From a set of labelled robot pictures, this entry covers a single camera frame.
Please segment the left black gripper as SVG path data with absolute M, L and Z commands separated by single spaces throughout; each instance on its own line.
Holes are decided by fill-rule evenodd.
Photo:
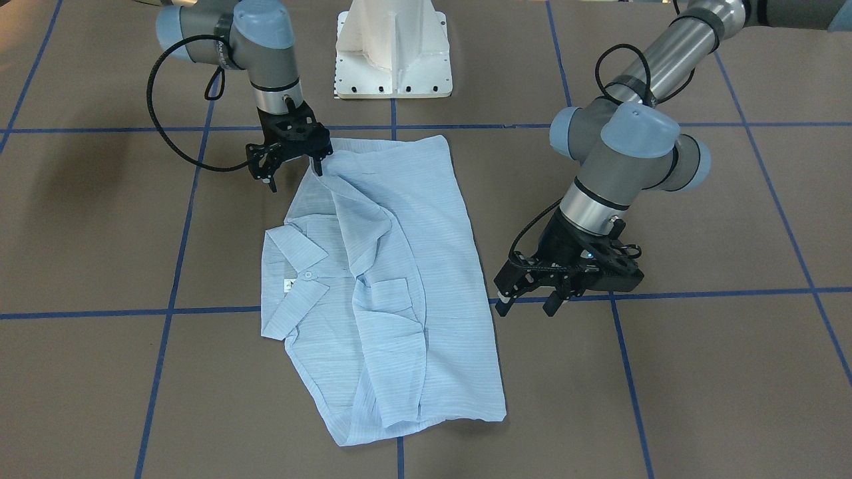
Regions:
M 644 279 L 636 263 L 641 248 L 620 241 L 626 227 L 620 216 L 608 221 L 608 226 L 605 236 L 589 234 L 557 210 L 542 231 L 535 254 L 527 257 L 511 246 L 494 279 L 501 294 L 495 301 L 498 316 L 508 315 L 515 299 L 541 287 L 554 289 L 542 304 L 548 317 L 585 291 L 633 291 Z

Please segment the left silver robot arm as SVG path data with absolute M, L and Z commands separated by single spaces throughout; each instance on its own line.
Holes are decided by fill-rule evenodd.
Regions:
M 682 91 L 703 58 L 746 27 L 850 31 L 849 1 L 691 1 L 600 95 L 567 107 L 550 126 L 550 145 L 580 164 L 564 197 L 551 204 L 535 254 L 514 246 L 497 273 L 496 312 L 551 288 L 542 309 L 554 315 L 587 291 L 631 292 L 643 280 L 641 248 L 623 243 L 626 213 L 646 190 L 697 187 L 711 170 L 705 143 L 681 131 L 658 107 Z

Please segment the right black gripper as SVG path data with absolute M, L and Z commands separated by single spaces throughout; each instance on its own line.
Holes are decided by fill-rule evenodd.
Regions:
M 258 109 L 264 143 L 247 144 L 246 159 L 253 179 L 265 182 L 270 191 L 278 191 L 274 174 L 290 160 L 308 156 L 314 174 L 323 176 L 323 161 L 333 154 L 331 134 L 316 120 L 314 110 L 305 101 L 294 111 L 270 113 Z

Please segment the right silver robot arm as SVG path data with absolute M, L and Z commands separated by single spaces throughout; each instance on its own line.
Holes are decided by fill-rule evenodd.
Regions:
M 275 190 L 281 164 L 308 156 L 317 176 L 332 154 L 331 134 L 302 94 L 290 14 L 280 1 L 162 1 L 157 37 L 164 52 L 155 61 L 146 86 L 146 103 L 159 134 L 153 109 L 153 84 L 159 67 L 175 57 L 247 72 L 254 91 L 264 142 L 246 146 L 243 163 L 253 178 Z

